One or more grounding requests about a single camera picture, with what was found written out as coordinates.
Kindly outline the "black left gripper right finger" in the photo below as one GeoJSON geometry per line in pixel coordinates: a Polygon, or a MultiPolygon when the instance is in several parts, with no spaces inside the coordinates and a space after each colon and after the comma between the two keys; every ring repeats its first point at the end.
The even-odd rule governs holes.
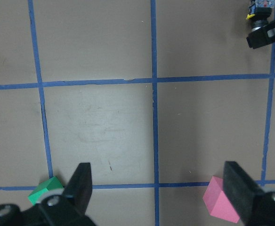
{"type": "Polygon", "coordinates": [[[226,161],[223,190],[245,226],[275,226],[275,189],[256,183],[235,161],[226,161]]]}

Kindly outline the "green cube near arm base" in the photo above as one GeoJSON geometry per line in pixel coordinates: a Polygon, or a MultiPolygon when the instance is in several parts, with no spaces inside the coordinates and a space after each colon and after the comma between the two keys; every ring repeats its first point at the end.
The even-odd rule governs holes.
{"type": "Polygon", "coordinates": [[[28,200],[35,205],[42,195],[55,189],[63,189],[63,185],[57,177],[52,177],[42,183],[28,195],[28,200]]]}

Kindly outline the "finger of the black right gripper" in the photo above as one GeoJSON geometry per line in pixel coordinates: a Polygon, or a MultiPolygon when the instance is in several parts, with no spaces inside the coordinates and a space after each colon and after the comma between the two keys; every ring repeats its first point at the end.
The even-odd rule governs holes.
{"type": "Polygon", "coordinates": [[[275,20],[262,27],[252,29],[246,40],[252,49],[275,43],[275,20]]]}

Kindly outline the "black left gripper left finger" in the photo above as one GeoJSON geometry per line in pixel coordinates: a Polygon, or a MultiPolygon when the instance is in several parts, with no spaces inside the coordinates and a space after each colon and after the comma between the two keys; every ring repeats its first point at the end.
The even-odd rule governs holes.
{"type": "Polygon", "coordinates": [[[41,225],[92,225],[92,220],[86,215],[91,195],[91,164],[79,163],[62,193],[48,195],[38,205],[41,225]]]}

